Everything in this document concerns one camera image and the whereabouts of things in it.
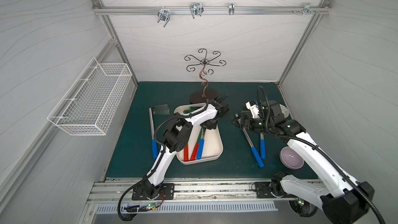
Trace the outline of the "green hoe red grip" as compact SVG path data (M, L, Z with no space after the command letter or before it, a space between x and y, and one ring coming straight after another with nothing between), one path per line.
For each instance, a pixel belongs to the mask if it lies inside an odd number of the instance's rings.
M189 110L184 110L183 113L188 114L188 113L194 112L197 109L199 109L199 107L190 107ZM188 145L186 145L186 147L183 150L183 161L184 162L189 161L189 146Z
M196 158L197 158L198 149L199 149L199 144L200 144L200 141L201 141L201 139L202 139L203 130L204 130L204 129L201 128L201 130L200 130L200 132L199 132L197 142L196 142L196 144L195 144L195 146L194 146L193 152L192 152L191 157L190 157L190 161L195 161Z

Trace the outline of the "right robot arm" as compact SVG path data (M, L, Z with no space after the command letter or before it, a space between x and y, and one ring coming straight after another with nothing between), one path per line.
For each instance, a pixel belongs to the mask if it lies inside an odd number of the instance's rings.
M271 181L275 197L294 195L323 210L334 224L353 224L372 210L379 221L383 216L373 204L374 188L360 182L344 171L311 138L306 129L294 119L286 119L276 101L246 104L247 111L237 113L232 123L245 130L266 133L282 140L317 174L319 184L312 184L287 173L278 173Z

